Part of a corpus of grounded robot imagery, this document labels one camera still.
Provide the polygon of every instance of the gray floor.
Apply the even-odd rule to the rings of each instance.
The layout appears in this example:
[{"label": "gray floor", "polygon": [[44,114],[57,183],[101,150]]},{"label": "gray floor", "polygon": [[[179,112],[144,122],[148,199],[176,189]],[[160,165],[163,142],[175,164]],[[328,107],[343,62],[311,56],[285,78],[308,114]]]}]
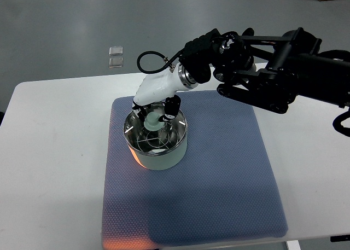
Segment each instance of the gray floor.
[{"label": "gray floor", "polygon": [[[281,36],[303,27],[321,51],[350,50],[350,0],[0,0],[0,111],[18,83],[138,72],[137,56],[172,56],[213,28]],[[110,46],[124,47],[124,66],[108,68]],[[145,60],[146,68],[162,65]],[[349,249],[350,243],[307,240],[302,250]],[[284,244],[239,250],[286,249]]]}]

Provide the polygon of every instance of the blue mat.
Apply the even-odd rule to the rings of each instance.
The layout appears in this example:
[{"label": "blue mat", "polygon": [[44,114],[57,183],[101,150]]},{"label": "blue mat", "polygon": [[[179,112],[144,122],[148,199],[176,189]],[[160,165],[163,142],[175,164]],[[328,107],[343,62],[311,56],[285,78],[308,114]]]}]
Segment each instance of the blue mat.
[{"label": "blue mat", "polygon": [[141,167],[123,135],[132,97],[112,105],[104,188],[105,249],[283,237],[278,188],[251,106],[216,91],[181,92],[188,148],[164,171]]}]

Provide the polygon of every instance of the stainless steel pot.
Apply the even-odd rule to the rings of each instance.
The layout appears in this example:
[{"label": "stainless steel pot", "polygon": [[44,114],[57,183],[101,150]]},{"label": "stainless steel pot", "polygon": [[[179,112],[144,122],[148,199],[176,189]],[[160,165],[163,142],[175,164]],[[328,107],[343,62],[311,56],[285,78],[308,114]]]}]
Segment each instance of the stainless steel pot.
[{"label": "stainless steel pot", "polygon": [[[162,102],[153,103],[147,113],[164,114]],[[187,149],[187,121],[179,111],[176,118],[156,131],[149,131],[131,112],[124,123],[124,136],[135,160],[150,170],[165,170],[181,161]]]}]

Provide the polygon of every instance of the textured fabric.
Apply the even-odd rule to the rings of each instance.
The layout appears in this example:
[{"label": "textured fabric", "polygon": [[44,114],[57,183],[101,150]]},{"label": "textured fabric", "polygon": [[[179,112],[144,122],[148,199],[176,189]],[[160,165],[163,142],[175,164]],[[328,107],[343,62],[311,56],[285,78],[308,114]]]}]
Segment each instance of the textured fabric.
[{"label": "textured fabric", "polygon": [[179,164],[151,171],[123,135],[132,97],[114,101],[104,189],[105,249],[150,249],[282,237],[288,230],[251,106],[216,91],[182,92],[188,148]]}]

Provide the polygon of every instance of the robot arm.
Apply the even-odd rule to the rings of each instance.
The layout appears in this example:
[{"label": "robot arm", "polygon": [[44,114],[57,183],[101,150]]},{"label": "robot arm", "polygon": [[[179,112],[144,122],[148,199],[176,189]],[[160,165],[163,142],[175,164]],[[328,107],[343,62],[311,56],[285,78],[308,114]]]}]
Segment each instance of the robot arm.
[{"label": "robot arm", "polygon": [[147,115],[144,106],[165,100],[165,113],[160,117],[160,120],[172,120],[177,116],[181,103],[180,97],[175,93],[188,91],[197,86],[198,83],[186,72],[184,66],[178,63],[171,69],[148,74],[133,98],[132,109],[136,116],[144,121]]},{"label": "robot arm", "polygon": [[[166,99],[165,109],[169,114],[162,116],[161,120],[174,118],[180,105],[175,93],[191,90],[197,83],[208,82],[211,78],[210,64],[215,68],[214,77],[222,82],[217,88],[219,94],[268,111],[287,112],[288,105],[297,95],[341,108],[349,107],[350,53],[342,50],[319,53],[321,42],[302,28],[281,37],[254,36],[251,28],[241,36],[236,32],[220,34],[214,29],[186,43],[184,49],[157,71],[149,72],[140,67],[141,57],[149,53],[141,54],[138,67],[149,74],[135,95],[133,109],[143,120],[146,115],[144,106]],[[272,46],[274,52],[255,48],[254,45]],[[266,68],[255,71],[252,68],[254,56],[267,60]],[[173,72],[167,70],[176,58],[181,64]],[[347,118],[350,118],[350,111],[337,117],[333,126],[350,137],[350,130],[341,125]]]}]

